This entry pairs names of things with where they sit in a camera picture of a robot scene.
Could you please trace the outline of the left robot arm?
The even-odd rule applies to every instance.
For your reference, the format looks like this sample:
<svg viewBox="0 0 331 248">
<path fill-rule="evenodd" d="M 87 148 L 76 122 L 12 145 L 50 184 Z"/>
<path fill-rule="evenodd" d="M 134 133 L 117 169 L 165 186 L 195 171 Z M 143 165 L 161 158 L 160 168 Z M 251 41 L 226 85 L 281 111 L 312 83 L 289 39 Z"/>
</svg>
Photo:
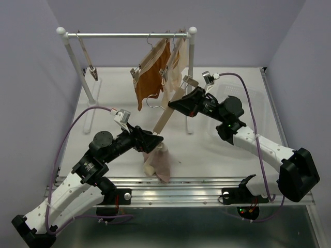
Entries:
<svg viewBox="0 0 331 248">
<path fill-rule="evenodd" d="M 117 137 L 98 132 L 65 180 L 34 210 L 15 216 L 12 225 L 28 247 L 51 247 L 56 236 L 89 208 L 116 198 L 117 188 L 105 176 L 108 163 L 130 149 L 149 153 L 162 141 L 162 136 L 139 126 L 130 126 Z"/>
</svg>

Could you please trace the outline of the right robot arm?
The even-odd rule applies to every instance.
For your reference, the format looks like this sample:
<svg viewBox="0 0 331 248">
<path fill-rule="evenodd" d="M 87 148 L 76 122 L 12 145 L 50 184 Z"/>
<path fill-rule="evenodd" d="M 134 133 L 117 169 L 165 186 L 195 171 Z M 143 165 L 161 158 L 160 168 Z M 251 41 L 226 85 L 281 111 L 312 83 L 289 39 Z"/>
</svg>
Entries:
<svg viewBox="0 0 331 248">
<path fill-rule="evenodd" d="M 319 183 L 320 176 L 311 153 L 300 148 L 294 150 L 281 146 L 263 136 L 256 134 L 244 122 L 242 102 L 235 96 L 228 96 L 219 103 L 210 93 L 201 87 L 178 100 L 172 100 L 168 106 L 188 117 L 198 113 L 208 116 L 221 124 L 216 127 L 223 141 L 257 156 L 261 163 L 266 162 L 276 172 L 270 177 L 261 170 L 261 177 L 250 175 L 239 186 L 228 191 L 229 197 L 238 197 L 251 201 L 256 196 L 282 194 L 292 202 L 301 199 Z"/>
</svg>

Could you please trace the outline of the beige hanger with orange underwear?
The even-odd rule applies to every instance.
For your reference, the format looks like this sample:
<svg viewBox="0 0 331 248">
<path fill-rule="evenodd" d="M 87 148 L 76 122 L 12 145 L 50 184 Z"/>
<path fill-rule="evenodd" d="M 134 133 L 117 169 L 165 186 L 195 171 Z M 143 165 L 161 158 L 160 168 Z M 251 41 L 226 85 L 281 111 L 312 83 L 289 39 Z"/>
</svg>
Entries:
<svg viewBox="0 0 331 248">
<path fill-rule="evenodd" d="M 158 57 L 162 54 L 165 45 L 167 43 L 167 38 L 160 39 L 155 45 L 148 43 L 152 46 L 152 49 L 145 55 L 145 57 L 139 62 L 136 68 L 132 68 L 130 70 L 130 74 L 133 78 L 133 83 L 137 83 L 139 80 L 139 76 L 142 73 L 141 71 L 144 69 L 148 70 L 148 66 L 153 64 L 154 60 L 158 59 Z"/>
</svg>

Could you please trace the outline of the orange underwear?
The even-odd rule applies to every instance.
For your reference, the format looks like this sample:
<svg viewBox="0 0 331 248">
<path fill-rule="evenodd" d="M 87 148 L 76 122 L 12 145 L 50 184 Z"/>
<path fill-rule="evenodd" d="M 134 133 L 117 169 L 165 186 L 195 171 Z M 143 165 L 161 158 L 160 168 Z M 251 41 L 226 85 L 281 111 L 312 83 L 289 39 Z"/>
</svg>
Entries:
<svg viewBox="0 0 331 248">
<path fill-rule="evenodd" d="M 167 39 L 165 48 L 158 59 L 155 59 L 153 64 L 150 64 L 147 67 L 148 70 L 144 69 L 141 71 L 142 73 L 139 76 L 138 82 L 134 84 L 134 90 L 138 102 L 138 111 L 142 109 L 143 99 L 146 99 L 150 95 L 152 95 L 153 98 L 158 98 L 160 91 L 163 91 L 160 70 L 165 68 L 170 54 L 170 41 Z"/>
</svg>

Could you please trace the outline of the pink underwear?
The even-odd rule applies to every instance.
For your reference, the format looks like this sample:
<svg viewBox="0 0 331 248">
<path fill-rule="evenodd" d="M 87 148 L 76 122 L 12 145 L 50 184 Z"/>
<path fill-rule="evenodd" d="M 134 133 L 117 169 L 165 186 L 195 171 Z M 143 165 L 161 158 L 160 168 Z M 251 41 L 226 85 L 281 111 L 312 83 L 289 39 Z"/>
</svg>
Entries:
<svg viewBox="0 0 331 248">
<path fill-rule="evenodd" d="M 160 143 L 152 152 L 143 153 L 143 171 L 146 176 L 156 175 L 162 183 L 168 183 L 171 177 L 169 149 Z"/>
</svg>

